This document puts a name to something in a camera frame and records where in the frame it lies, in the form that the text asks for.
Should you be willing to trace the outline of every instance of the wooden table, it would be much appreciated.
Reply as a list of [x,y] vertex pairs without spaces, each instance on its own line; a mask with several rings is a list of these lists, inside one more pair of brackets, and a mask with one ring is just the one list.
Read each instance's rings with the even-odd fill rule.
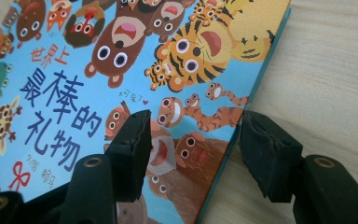
[[[0,22],[11,0],[0,0]],[[358,181],[358,1],[293,0],[292,14],[251,105]],[[203,223],[295,223],[270,203],[234,148]]]

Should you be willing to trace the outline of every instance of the picture book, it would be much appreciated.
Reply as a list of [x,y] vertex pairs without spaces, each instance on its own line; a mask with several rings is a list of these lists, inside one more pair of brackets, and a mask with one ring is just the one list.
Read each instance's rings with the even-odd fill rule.
[[0,191],[28,202],[149,109],[142,196],[118,223],[200,221],[289,0],[15,0],[0,25]]

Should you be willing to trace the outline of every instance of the wood grain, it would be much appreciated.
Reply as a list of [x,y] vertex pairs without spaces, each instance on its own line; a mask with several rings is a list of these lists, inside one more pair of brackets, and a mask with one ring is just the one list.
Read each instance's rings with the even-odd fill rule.
[[[11,0],[0,0],[0,22]],[[304,146],[344,164],[358,181],[358,1],[293,0],[292,14],[251,109]],[[202,223],[295,223],[270,203],[236,146]]]

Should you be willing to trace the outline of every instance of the light wood surface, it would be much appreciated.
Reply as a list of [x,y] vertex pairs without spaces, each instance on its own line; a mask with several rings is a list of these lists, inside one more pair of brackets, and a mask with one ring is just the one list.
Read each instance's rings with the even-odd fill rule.
[[[0,0],[0,22],[11,0]],[[358,1],[293,0],[251,109],[281,125],[303,155],[340,161],[358,181]],[[295,223],[270,203],[234,148],[203,223]]]

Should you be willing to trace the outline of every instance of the book cover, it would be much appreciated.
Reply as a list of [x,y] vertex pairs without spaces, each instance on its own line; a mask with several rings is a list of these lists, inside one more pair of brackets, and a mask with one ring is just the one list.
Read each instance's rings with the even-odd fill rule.
[[143,195],[117,203],[118,221],[200,220],[288,5],[15,0],[0,25],[0,191],[27,202],[67,183],[150,109]]

